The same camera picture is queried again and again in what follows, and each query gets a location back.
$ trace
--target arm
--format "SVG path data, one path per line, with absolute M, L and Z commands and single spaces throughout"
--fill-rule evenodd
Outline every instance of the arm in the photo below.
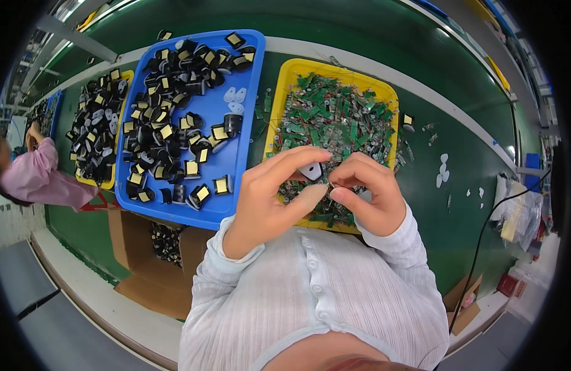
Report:
M 38 143 L 38 149 L 32 153 L 32 165 L 37 167 L 39 172 L 43 175 L 56 170 L 59 165 L 59 154 L 54 147 L 53 140 L 51 138 L 45 138 L 44 135 L 40 134 L 40 129 L 36 121 L 32 123 L 28 134 Z
M 30 135 L 29 130 L 26 133 L 26 149 L 28 150 L 28 152 L 32 152 L 34 151 L 34 137 L 32 137 L 32 135 Z
M 42 143 L 42 141 L 44 140 L 44 135 L 40 133 L 40 128 L 38 127 L 38 123 L 36 121 L 32 123 L 32 126 L 28 130 L 28 133 L 30 134 L 31 137 L 36 139 L 38 145 L 40 145 L 40 143 Z
M 364 241 L 377 249 L 404 282 L 440 300 L 417 222 L 391 169 L 356 152 L 331 172 L 329 180 L 339 186 L 331 191 L 331 198 L 354 213 Z M 358 196 L 348 189 L 354 185 L 370 191 Z
M 240 181 L 236 215 L 223 219 L 207 241 L 203 262 L 193 277 L 193 301 L 185 327 L 190 330 L 213 316 L 236 288 L 242 272 L 265 250 L 265 242 L 288 230 L 312 211 L 326 193 L 326 185 L 306 187 L 288 205 L 277 201 L 280 184 L 297 168 L 326 161 L 331 154 L 314 147 L 296 147 L 246 170 Z
M 370 200 L 371 192 L 366 191 L 360 197 Z M 407 203 L 405 219 L 399 228 L 388 236 L 372 234 L 358 218 L 356 225 L 368 246 L 377 250 L 399 278 L 422 293 L 429 292 L 436 297 L 440 296 L 436 277 L 427 265 L 426 249 L 417 230 L 417 222 Z
M 230 259 L 224 253 L 224 236 L 231 227 L 234 216 L 221 221 L 220 230 L 207 241 L 203 261 L 193 276 L 193 301 L 186 319 L 186 328 L 192 328 L 210 308 L 222 304 L 236 288 L 242 272 L 265 250 L 262 243 L 240 259 Z

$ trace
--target worker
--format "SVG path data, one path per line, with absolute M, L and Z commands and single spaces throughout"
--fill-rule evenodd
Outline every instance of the worker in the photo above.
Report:
M 329 196 L 353 212 L 369 247 L 293 227 L 327 185 L 305 187 L 288 205 L 275 198 L 298 168 L 330 157 L 296 147 L 243 174 L 236 214 L 193 276 L 179 370 L 431 370 L 445 355 L 445 307 L 389 168 L 356 152 L 328 176 Z
M 59 156 L 54 142 L 40 134 L 36 122 L 28 130 L 25 142 L 28 152 L 11 161 L 11 147 L 0 136 L 1 196 L 22 206 L 41 203 L 71 206 L 78 211 L 98 194 L 98 187 L 57 171 Z

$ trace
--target blue plastic tray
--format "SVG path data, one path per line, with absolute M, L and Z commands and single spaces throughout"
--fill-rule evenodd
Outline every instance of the blue plastic tray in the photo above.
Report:
M 123 161 L 124 156 L 122 152 L 125 136 L 120 129 L 120 124 L 129 121 L 133 113 L 130 104 L 135 100 L 137 93 L 145 93 L 146 91 L 144 79 L 149 74 L 149 71 L 142 72 L 143 68 L 149 59 L 154 57 L 156 50 L 163 48 L 174 50 L 174 44 L 177 41 L 187 38 L 199 43 L 204 43 L 212 49 L 225 48 L 233 55 L 239 55 L 239 53 L 233 50 L 228 42 L 224 40 L 224 37 L 233 31 L 236 31 L 246 40 L 246 45 L 252 45 L 256 48 L 252 68 L 242 73 L 233 72 L 231 75 L 225 75 L 224 85 L 215 87 L 214 89 L 207 89 L 204 96 L 193 97 L 185 110 L 175 109 L 172 115 L 172 124 L 176 126 L 178 126 L 178 118 L 184 117 L 188 111 L 201 115 L 205 121 L 205 126 L 201 131 L 204 135 L 209 136 L 211 135 L 210 126 L 223 123 L 224 114 L 230 112 L 228 104 L 224 101 L 226 91 L 232 86 L 236 87 L 236 90 L 242 87 L 247 89 L 246 99 L 242 103 L 245 107 L 242 132 L 237 134 L 234 138 L 230 138 L 228 144 L 219 152 L 210 154 L 206 163 L 200 164 L 200 179 L 185 179 L 182 182 L 182 184 L 186 186 L 187 194 L 190 194 L 198 185 L 203 183 L 207 184 L 212 192 L 210 199 L 203 205 L 200 211 L 194 211 L 187 205 L 163 204 L 162 194 L 159 190 L 161 188 L 170 188 L 174 191 L 174 186 L 167 181 L 156 181 L 148 174 L 147 184 L 145 186 L 156 191 L 156 199 L 147 203 L 130 200 L 126 193 L 126 182 L 130 170 L 129 163 Z M 150 49 L 143 54 L 137 64 L 135 78 L 127 94 L 127 109 L 123 112 L 123 116 L 119 122 L 120 137 L 118 138 L 117 147 L 118 156 L 116 157 L 117 170 L 114 177 L 114 193 L 121 207 L 151 217 L 212 230 L 218 230 L 222 219 L 236 212 L 237 195 L 240 192 L 240 178 L 242 177 L 242 173 L 246 170 L 252 119 L 255 114 L 256 95 L 264 54 L 265 36 L 255 30 L 224 30 L 180 36 L 153 44 Z M 192 160 L 194 156 L 186 150 L 181 150 L 180 159 L 181 161 Z M 234 181 L 234 193 L 220 196 L 214 195 L 213 179 L 220 178 L 226 174 L 232 176 Z
M 61 111 L 61 104 L 63 103 L 63 92 L 58 90 L 56 93 L 51 95 L 46 100 L 46 102 L 48 102 L 46 104 L 46 111 L 48 112 L 48 110 L 52 106 L 52 104 L 54 102 L 54 98 L 56 96 L 58 96 L 59 99 L 57 100 L 56 106 L 54 107 L 53 118 L 52 118 L 52 121 L 50 122 L 50 134 L 49 134 L 49 137 L 53 138 L 53 140 L 54 140 L 54 130 L 57 127 L 57 122 L 59 122 L 59 112 Z

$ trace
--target gray floor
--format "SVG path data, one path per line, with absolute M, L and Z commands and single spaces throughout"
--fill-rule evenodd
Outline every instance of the gray floor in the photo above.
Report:
M 5 301 L 15 316 L 24 308 L 33 311 L 19 320 L 19 329 L 47 370 L 156 370 L 119 346 L 56 293 L 27 241 L 0 248 L 0 282 Z
M 485 334 L 444 360 L 438 371 L 502 370 L 527 336 L 529 324 L 504 313 Z

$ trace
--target sleeve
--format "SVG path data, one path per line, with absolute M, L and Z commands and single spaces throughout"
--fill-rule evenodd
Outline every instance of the sleeve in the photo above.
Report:
M 370 199 L 371 193 L 366 191 L 360 197 Z M 357 218 L 356 225 L 362 232 L 364 241 L 377 250 L 405 283 L 420 293 L 435 294 L 442 303 L 440 293 L 436 288 L 436 277 L 427 265 L 426 249 L 417 231 L 417 222 L 407 202 L 405 206 L 405 219 L 390 236 L 379 237 L 371 234 Z
M 51 138 L 44 138 L 36 151 L 30 152 L 34 157 L 32 163 L 40 170 L 50 173 L 59 165 L 59 154 Z
M 220 230 L 207 241 L 205 257 L 193 276 L 193 301 L 185 321 L 190 329 L 209 312 L 216 312 L 228 295 L 236 288 L 242 272 L 265 251 L 265 244 L 252 249 L 241 259 L 230 259 L 224 254 L 223 240 L 234 216 L 221 221 Z

